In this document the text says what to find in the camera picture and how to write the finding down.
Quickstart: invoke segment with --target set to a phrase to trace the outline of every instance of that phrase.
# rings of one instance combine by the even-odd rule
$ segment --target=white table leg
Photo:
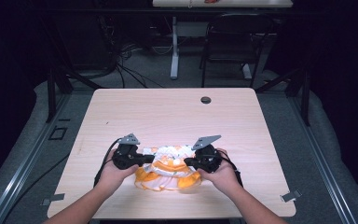
[[[178,34],[176,30],[176,17],[172,18],[172,65],[171,65],[171,79],[178,78],[179,66],[179,49],[178,49]]]

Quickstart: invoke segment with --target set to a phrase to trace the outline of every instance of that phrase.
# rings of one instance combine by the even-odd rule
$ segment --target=orange cloth
[[[136,187],[160,191],[186,189],[201,183],[199,172],[184,162],[194,156],[190,146],[144,148],[144,154],[154,155],[155,159],[135,172]]]

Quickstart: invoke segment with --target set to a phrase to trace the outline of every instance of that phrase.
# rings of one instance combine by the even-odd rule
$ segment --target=table top
[[[219,0],[204,3],[204,0],[153,0],[154,7],[291,7],[291,0]]]
[[[209,97],[204,104],[200,99]],[[221,134],[214,147],[227,150],[244,187],[281,217],[296,213],[255,92],[247,88],[97,90],[78,132],[56,194],[51,217],[92,189],[103,156],[118,138],[134,133],[144,147],[194,145]],[[135,175],[95,214],[97,219],[241,217],[234,203],[210,181],[191,189],[153,191],[134,186]]]

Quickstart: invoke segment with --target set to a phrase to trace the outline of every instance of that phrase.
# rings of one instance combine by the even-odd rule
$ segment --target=office chair
[[[226,13],[208,24],[200,61],[202,84],[205,85],[206,63],[254,63],[250,87],[253,87],[258,62],[266,36],[273,27],[270,17],[260,14]]]

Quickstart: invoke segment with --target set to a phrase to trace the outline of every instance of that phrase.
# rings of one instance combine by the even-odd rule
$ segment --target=wooden table
[[[209,104],[201,98],[211,98]],[[134,133],[144,147],[193,145],[221,134],[213,143],[228,151],[243,185],[281,217],[296,208],[280,195],[289,192],[255,92],[252,89],[97,90],[80,127],[56,194],[51,217],[92,189],[103,156],[119,137]],[[97,219],[185,219],[241,217],[211,182],[192,189],[137,189],[134,175],[95,214]]]

